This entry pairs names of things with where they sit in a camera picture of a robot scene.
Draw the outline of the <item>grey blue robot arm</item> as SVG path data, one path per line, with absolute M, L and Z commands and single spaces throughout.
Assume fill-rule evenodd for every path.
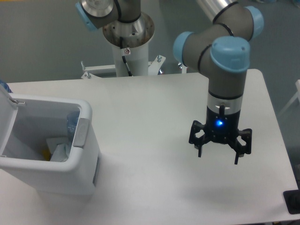
M 236 0 L 200 0 L 212 26 L 202 33 L 183 32 L 175 39 L 173 55 L 183 66 L 209 80 L 206 122 L 194 121 L 189 143 L 199 151 L 214 142 L 229 145 L 236 159 L 251 153 L 252 130 L 238 129 L 249 41 L 261 34 L 264 19 L 255 7 Z M 148 75 L 148 55 L 136 49 L 147 46 L 154 34 L 152 19 L 138 0 L 80 0 L 76 10 L 89 30 L 102 29 L 115 48 L 117 76 Z

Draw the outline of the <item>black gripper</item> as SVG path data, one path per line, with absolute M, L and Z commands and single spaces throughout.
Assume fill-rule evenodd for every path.
M 189 143 L 198 149 L 198 157 L 202 156 L 202 146 L 208 142 L 228 144 L 235 152 L 234 164 L 238 164 L 240 157 L 251 154 L 252 150 L 252 129 L 238 130 L 240 111 L 234 114 L 225 114 L 212 111 L 207 107 L 206 123 L 202 124 L 194 120 L 191 126 Z

